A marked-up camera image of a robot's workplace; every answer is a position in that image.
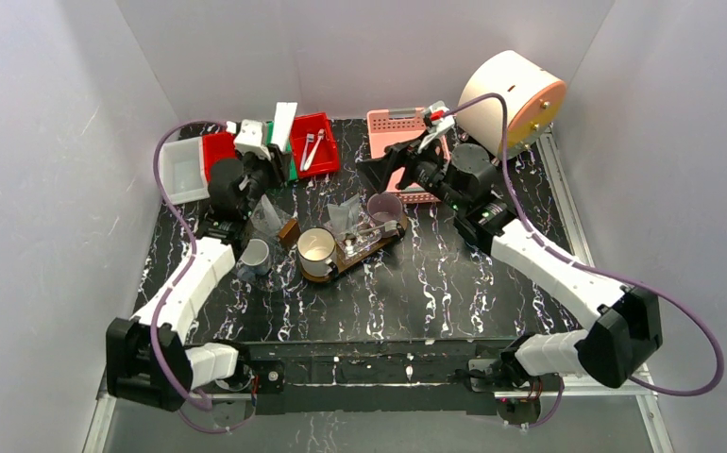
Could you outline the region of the black cap toothpaste tube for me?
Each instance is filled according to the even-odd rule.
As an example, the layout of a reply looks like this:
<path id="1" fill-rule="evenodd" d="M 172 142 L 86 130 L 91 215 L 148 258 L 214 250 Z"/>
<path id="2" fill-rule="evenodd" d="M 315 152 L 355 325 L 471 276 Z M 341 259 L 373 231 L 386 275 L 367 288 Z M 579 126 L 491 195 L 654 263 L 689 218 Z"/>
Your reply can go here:
<path id="1" fill-rule="evenodd" d="M 359 194 L 342 202 L 340 208 L 346 215 L 346 228 L 353 228 L 359 224 L 362 212 L 362 202 Z"/>

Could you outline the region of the orange cap toothpaste tube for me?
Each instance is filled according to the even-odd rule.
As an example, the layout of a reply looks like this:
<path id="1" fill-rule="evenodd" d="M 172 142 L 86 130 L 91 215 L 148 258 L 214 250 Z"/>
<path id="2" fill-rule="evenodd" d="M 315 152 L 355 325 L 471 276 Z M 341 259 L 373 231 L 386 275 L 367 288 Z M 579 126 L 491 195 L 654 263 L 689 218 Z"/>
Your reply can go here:
<path id="1" fill-rule="evenodd" d="M 342 204 L 328 204 L 327 211 L 330 218 L 330 230 L 336 237 L 345 236 L 350 225 L 350 207 Z"/>

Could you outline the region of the beige toothbrush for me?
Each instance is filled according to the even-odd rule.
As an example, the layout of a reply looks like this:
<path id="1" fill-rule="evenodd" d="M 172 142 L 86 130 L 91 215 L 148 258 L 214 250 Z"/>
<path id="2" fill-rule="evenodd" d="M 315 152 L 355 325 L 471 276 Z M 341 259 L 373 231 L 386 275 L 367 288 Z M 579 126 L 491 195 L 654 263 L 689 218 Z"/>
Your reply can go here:
<path id="1" fill-rule="evenodd" d="M 401 236 L 403 234 L 401 225 L 397 222 L 390 221 L 378 226 L 372 226 L 369 228 L 358 229 L 352 232 L 348 232 L 345 234 L 345 240 L 359 241 L 364 237 L 375 234 L 376 232 L 379 232 L 382 239 L 390 238 L 393 236 Z"/>

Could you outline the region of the clear holder with round holes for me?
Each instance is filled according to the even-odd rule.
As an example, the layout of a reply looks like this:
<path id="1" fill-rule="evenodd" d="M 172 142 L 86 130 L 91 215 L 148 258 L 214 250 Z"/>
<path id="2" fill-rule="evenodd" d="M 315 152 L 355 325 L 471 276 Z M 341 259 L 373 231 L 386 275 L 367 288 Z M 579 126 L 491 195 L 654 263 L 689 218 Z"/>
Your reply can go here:
<path id="1" fill-rule="evenodd" d="M 290 214 L 275 206 L 267 195 L 263 195 L 252 212 L 251 224 L 263 237 L 277 237 L 291 219 Z"/>

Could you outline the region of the brown wooden holder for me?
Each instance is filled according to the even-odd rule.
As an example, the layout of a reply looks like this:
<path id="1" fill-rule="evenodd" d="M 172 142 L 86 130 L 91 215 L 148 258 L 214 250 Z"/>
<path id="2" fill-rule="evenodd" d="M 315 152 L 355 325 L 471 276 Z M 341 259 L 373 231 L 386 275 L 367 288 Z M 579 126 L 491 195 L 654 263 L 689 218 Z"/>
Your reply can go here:
<path id="1" fill-rule="evenodd" d="M 296 218 L 288 220 L 278 233 L 279 244 L 283 249 L 291 249 L 296 246 L 301 235 L 301 228 Z"/>

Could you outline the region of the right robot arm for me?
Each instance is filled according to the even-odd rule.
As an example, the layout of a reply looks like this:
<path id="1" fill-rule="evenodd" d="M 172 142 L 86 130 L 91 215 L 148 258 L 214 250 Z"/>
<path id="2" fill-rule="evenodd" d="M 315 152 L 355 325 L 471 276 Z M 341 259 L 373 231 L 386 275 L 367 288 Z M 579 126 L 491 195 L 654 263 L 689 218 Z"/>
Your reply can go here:
<path id="1" fill-rule="evenodd" d="M 577 374 L 616 389 L 661 346 L 657 296 L 587 273 L 565 250 L 536 239 L 494 194 L 501 173 L 481 146 L 459 145 L 446 159 L 418 141 L 398 143 L 379 159 L 358 162 L 357 169 L 377 192 L 400 171 L 400 186 L 417 184 L 454 210 L 453 224 L 467 243 L 515 268 L 579 323 L 567 333 L 520 336 L 474 378 L 519 386 L 547 374 Z"/>

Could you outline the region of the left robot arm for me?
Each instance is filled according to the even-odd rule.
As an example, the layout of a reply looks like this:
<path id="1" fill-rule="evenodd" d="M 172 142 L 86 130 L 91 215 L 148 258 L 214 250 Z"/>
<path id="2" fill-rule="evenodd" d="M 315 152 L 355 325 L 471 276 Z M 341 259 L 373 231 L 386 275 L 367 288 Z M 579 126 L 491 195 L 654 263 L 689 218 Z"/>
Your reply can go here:
<path id="1" fill-rule="evenodd" d="M 211 168 L 211 206 L 190 226 L 167 191 L 164 205 L 184 228 L 189 245 L 152 299 L 129 318 L 117 317 L 106 331 L 106 387 L 110 395 L 165 411 L 189 404 L 212 408 L 202 387 L 231 378 L 240 351 L 226 344 L 189 347 L 188 330 L 220 281 L 235 267 L 236 254 L 254 209 L 266 192 L 288 182 L 293 157 L 276 144 L 235 150 Z"/>

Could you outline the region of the purple mug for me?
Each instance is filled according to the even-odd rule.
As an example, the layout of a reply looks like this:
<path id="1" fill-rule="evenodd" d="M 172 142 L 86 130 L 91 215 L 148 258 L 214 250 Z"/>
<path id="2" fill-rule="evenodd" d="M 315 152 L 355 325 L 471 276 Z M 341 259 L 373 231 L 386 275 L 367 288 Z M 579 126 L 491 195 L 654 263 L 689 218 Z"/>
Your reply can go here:
<path id="1" fill-rule="evenodd" d="M 404 207 L 396 195 L 376 193 L 368 199 L 366 212 L 374 227 L 392 231 L 397 229 L 397 225 L 404 214 Z"/>

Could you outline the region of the pink cap toothpaste tube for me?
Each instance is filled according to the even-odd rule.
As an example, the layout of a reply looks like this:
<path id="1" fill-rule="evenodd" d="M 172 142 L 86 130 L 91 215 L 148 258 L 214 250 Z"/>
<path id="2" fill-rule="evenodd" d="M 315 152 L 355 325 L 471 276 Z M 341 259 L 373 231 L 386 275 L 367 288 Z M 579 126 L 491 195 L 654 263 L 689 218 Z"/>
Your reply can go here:
<path id="1" fill-rule="evenodd" d="M 290 140 L 290 134 L 294 119 L 296 118 L 297 102 L 278 102 L 273 122 L 274 129 L 274 145 L 276 145 L 282 153 L 287 151 L 286 146 Z"/>

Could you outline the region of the white ribbed mug black rim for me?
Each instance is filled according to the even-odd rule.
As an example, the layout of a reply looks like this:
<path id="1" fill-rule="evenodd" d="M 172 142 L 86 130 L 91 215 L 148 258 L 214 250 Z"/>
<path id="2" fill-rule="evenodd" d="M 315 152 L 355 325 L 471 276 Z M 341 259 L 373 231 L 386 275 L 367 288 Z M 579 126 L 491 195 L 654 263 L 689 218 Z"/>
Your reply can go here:
<path id="1" fill-rule="evenodd" d="M 328 277 L 337 261 L 337 243 L 332 233 L 323 227 L 313 227 L 301 233 L 296 242 L 302 270 L 311 277 Z"/>

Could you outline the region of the blue cap toothpaste tube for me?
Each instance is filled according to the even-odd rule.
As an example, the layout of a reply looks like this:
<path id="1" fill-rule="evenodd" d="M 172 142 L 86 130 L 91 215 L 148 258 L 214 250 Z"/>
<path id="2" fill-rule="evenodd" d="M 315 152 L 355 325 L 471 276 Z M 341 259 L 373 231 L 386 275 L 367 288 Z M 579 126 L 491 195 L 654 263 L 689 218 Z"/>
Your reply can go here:
<path id="1" fill-rule="evenodd" d="M 281 229 L 279 216 L 266 195 L 262 196 L 255 210 L 254 224 L 256 229 L 269 236 L 277 235 Z"/>

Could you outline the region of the clear textured square holder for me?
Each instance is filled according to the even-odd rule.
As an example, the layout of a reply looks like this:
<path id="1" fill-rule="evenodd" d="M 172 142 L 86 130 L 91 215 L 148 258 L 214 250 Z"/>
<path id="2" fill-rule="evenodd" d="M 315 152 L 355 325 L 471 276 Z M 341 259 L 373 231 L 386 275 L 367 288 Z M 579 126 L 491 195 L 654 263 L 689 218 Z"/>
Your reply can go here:
<path id="1" fill-rule="evenodd" d="M 323 227 L 331 232 L 330 221 L 325 222 L 323 224 Z M 348 232 L 369 227 L 373 227 L 370 218 L 365 214 L 361 214 L 359 224 L 353 227 Z M 370 251 L 374 247 L 375 243 L 377 243 L 381 239 L 379 232 L 364 237 L 359 241 L 345 240 L 345 236 L 336 237 L 334 234 L 333 237 L 339 247 L 340 255 L 345 261 L 352 261 L 360 258 L 365 252 Z"/>

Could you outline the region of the grey mug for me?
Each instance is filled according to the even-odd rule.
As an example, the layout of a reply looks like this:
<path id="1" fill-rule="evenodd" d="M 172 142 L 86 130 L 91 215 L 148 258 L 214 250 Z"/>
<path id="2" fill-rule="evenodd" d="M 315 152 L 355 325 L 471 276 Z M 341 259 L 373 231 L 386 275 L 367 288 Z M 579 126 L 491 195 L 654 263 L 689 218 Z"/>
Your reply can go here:
<path id="1" fill-rule="evenodd" d="M 243 281 L 266 276 L 272 267 L 272 255 L 268 243 L 262 239 L 250 239 L 238 259 L 236 273 Z"/>

